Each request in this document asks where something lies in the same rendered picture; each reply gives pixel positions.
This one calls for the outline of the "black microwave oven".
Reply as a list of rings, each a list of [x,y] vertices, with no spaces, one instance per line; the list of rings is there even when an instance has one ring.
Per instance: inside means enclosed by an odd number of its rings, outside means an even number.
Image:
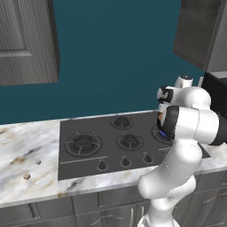
[[[227,119],[227,78],[217,78],[205,73],[201,87],[211,97],[210,108]]]

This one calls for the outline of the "grey drawer front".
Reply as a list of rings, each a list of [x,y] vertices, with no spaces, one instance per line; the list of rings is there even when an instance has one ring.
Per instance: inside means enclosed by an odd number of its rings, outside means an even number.
[[[104,208],[137,204],[145,199],[136,186],[93,192],[72,197],[74,211],[77,215],[102,210]]]
[[[206,192],[227,187],[227,170],[195,176],[195,193]]]
[[[13,207],[0,208],[0,224],[35,218],[50,220],[74,214],[71,198],[46,200]]]

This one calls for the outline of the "dark grey wall cupboard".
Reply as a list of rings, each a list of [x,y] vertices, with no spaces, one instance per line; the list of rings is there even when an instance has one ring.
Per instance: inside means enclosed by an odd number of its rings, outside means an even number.
[[[173,52],[203,71],[227,71],[227,0],[182,0]]]

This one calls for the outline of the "dark grey gas hob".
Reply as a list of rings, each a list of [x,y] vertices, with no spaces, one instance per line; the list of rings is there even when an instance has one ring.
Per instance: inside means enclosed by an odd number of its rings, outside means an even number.
[[[58,179],[157,168],[173,145],[159,130],[157,116],[157,111],[150,111],[61,122]],[[203,145],[200,146],[202,159],[209,156]],[[153,157],[152,164],[144,162],[146,153]],[[123,157],[131,161],[129,167],[121,165]],[[107,170],[98,170],[100,160],[107,164]]]

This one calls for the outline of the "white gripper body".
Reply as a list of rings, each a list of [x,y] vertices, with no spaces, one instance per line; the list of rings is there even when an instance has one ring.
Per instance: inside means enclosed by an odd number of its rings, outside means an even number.
[[[168,108],[170,106],[170,103],[163,103],[163,104],[159,104],[159,112],[163,113],[165,111],[166,108]]]

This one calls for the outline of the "grey wall cupboard door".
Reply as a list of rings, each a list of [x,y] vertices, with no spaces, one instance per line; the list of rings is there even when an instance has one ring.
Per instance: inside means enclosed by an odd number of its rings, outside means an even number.
[[[59,80],[53,0],[0,0],[0,86]]]

